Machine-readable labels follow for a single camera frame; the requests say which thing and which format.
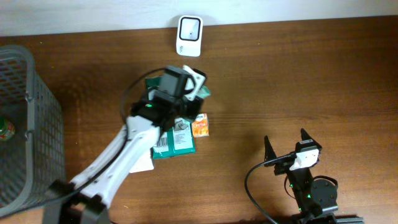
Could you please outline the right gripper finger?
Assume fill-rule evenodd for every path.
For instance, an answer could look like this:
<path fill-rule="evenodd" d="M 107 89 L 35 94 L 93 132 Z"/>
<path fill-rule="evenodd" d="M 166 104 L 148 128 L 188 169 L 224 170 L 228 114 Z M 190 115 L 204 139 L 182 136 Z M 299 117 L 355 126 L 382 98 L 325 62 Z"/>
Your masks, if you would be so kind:
<path fill-rule="evenodd" d="M 277 156 L 273 150 L 271 142 L 268 136 L 264 136 L 264 147 L 265 147 L 265 154 L 264 154 L 264 167 L 269 167 L 274 165 L 274 161 L 277 159 Z"/>
<path fill-rule="evenodd" d="M 303 128 L 300 129 L 300 134 L 301 134 L 301 138 L 302 138 L 302 140 L 300 141 L 300 145 L 302 147 L 314 146 L 319 151 L 321 151 L 323 149 L 323 147 L 318 142 L 316 142 L 316 140 L 314 140 L 314 138 L 312 138 L 309 135 L 309 133 L 307 133 L 306 130 L 304 130 Z"/>

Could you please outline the orange tissue pack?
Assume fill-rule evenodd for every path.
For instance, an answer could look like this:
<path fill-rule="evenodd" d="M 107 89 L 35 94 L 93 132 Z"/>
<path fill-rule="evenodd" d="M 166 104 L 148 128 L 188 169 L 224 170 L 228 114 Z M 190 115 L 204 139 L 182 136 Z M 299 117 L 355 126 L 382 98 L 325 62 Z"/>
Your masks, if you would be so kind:
<path fill-rule="evenodd" d="M 206 137 L 209 136 L 209 122 L 206 113 L 198 114 L 192 123 L 193 137 Z"/>

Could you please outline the green wipes pack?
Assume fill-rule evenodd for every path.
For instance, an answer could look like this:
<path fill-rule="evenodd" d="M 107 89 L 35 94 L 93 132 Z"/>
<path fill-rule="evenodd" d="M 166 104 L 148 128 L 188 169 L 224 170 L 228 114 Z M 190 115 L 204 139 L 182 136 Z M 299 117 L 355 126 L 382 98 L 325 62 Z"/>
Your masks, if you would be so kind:
<path fill-rule="evenodd" d="M 161 135 L 153 147 L 154 159 L 167 159 L 176 156 L 196 153 L 191 123 L 177 118 L 174 126 Z"/>

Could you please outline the white cream tube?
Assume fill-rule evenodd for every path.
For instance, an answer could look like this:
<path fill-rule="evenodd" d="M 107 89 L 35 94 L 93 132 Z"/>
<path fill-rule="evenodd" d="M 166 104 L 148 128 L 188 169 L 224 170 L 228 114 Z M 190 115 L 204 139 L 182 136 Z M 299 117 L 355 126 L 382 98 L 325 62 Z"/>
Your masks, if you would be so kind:
<path fill-rule="evenodd" d="M 143 154 L 130 169 L 129 173 L 145 172 L 154 169 L 154 163 L 150 151 Z"/>

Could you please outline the green lid jar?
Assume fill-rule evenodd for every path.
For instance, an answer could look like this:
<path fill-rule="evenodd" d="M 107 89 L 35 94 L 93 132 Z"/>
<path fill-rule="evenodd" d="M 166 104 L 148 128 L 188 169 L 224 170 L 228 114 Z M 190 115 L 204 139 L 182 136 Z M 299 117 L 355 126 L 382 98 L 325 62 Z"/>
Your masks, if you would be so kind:
<path fill-rule="evenodd" d="M 2 141 L 10 140 L 15 135 L 15 126 L 4 117 L 1 117 L 0 128 L 0 138 Z"/>

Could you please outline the light green snack packet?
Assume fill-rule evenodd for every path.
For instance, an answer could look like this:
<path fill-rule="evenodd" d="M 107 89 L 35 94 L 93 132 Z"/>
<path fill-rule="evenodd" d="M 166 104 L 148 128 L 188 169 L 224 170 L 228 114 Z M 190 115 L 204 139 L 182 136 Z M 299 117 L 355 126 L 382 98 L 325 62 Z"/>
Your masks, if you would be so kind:
<path fill-rule="evenodd" d="M 211 95 L 211 91 L 207 86 L 203 85 L 197 93 L 197 96 L 201 99 L 205 99 Z"/>

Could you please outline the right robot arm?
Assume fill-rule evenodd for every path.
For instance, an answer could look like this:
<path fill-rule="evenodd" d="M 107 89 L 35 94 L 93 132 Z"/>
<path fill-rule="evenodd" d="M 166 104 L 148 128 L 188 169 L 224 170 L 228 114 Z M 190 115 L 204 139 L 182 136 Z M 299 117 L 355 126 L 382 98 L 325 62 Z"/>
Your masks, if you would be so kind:
<path fill-rule="evenodd" d="M 267 136 L 264 137 L 265 166 L 274 167 L 275 175 L 285 175 L 300 213 L 292 223 L 364 223 L 356 216 L 337 217 L 338 181 L 324 175 L 313 176 L 310 169 L 319 163 L 322 146 L 304 129 L 295 150 L 278 157 Z"/>

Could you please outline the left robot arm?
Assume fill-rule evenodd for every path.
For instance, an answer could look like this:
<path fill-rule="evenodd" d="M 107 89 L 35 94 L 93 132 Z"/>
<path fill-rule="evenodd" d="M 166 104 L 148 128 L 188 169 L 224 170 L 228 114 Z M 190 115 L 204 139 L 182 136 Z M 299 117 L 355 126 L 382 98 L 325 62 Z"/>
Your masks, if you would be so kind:
<path fill-rule="evenodd" d="M 131 168 L 174 127 L 177 118 L 196 118 L 204 102 L 199 92 L 206 73 L 187 65 L 158 71 L 159 84 L 145 88 L 130 111 L 125 100 L 138 81 L 123 93 L 123 126 L 95 161 L 71 182 L 57 180 L 50 186 L 47 195 L 53 200 L 44 206 L 43 223 L 111 223 L 109 208 Z"/>

